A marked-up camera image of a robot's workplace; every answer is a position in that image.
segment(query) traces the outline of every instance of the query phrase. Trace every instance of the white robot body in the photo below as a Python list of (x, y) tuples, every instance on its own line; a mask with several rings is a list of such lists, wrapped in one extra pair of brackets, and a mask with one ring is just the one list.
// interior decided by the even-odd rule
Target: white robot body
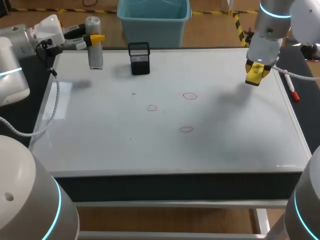
[(78, 239), (78, 212), (65, 191), (21, 143), (2, 135), (0, 143), (0, 239)]
[(320, 41), (319, 23), (318, 0), (261, 0), (247, 59), (273, 66), (290, 27), (298, 42), (313, 45)]
[(320, 2), (296, 0), (290, 8), (291, 29), (294, 38), (303, 45), (320, 42)]
[(31, 35), (36, 39), (36, 43), (52, 39), (52, 44), (48, 48), (53, 48), (65, 43), (65, 37), (62, 32), (57, 15), (53, 14), (42, 20), (40, 23), (31, 28)]
[(18, 102), (30, 94), (25, 75), (11, 41), (0, 36), (0, 107)]
[(320, 239), (320, 147), (305, 167), (284, 215), (290, 240)]

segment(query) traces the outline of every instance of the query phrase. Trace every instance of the plastic basket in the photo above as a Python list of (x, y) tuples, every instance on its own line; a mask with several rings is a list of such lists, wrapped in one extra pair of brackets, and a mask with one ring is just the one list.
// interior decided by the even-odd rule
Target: plastic basket
[(127, 43), (148, 42), (151, 48), (181, 47), (186, 21), (192, 16), (189, 0), (119, 0)]

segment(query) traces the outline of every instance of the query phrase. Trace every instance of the table surface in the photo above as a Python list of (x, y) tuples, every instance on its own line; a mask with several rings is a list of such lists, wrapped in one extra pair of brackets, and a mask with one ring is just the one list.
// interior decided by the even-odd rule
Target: table surface
[[(127, 51), (104, 51), (103, 70), (65, 51), (56, 117), (30, 149), (54, 177), (301, 172), (311, 154), (280, 76), (245, 84), (246, 52), (154, 50), (132, 76)], [(48, 84), (36, 130), (55, 96)]]

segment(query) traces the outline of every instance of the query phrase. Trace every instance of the floor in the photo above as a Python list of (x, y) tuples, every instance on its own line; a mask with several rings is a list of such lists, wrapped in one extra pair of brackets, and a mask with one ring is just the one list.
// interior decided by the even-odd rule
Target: floor
[[(94, 0), (85, 0), (86, 4)], [(25, 9), (83, 9), (82, 0), (11, 0), (13, 8)], [(95, 10), (116, 10), (118, 0), (98, 0), (97, 5), (86, 7)], [(190, 0), (192, 11), (228, 10), (226, 0)], [(234, 10), (258, 10), (259, 0), (234, 0)], [(29, 27), (53, 14), (52, 12), (12, 12), (0, 19), (0, 28), (25, 23)], [(91, 13), (58, 13), (63, 26), (84, 22)], [(105, 47), (125, 47), (123, 30), (116, 14), (99, 14), (102, 31), (106, 35)], [(256, 14), (240, 15), (241, 27), (248, 30)], [(183, 47), (240, 47), (234, 19), (227, 15), (194, 15), (186, 23)], [(319, 63), (308, 63), (313, 75), (320, 77)], [(212, 208), (133, 208), (133, 207), (79, 207), (80, 228), (84, 231), (144, 231), (144, 232), (190, 232), (190, 233), (256, 233), (252, 211), (249, 209)], [(284, 211), (269, 209), (273, 225)]]

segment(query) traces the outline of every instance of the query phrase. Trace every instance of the yellow black caution tape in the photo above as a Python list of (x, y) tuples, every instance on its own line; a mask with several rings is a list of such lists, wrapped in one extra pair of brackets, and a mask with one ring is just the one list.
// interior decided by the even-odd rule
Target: yellow black caution tape
[(233, 14), (233, 19), (236, 27), (236, 31), (239, 35), (239, 39), (242, 47), (248, 47), (249, 45), (246, 43), (244, 31), (240, 25), (239, 14)]
[(91, 10), (77, 8), (11, 8), (10, 12), (78, 12), (78, 13), (98, 13), (98, 14), (117, 14), (114, 10)]
[(234, 14), (257, 14), (258, 11), (192, 11), (193, 15), (231, 15)]
[[(77, 8), (11, 8), (11, 12), (80, 12), (98, 14), (116, 14), (116, 10), (91, 10)], [(233, 14), (257, 14), (257, 11), (193, 11), (193, 15), (233, 15)]]

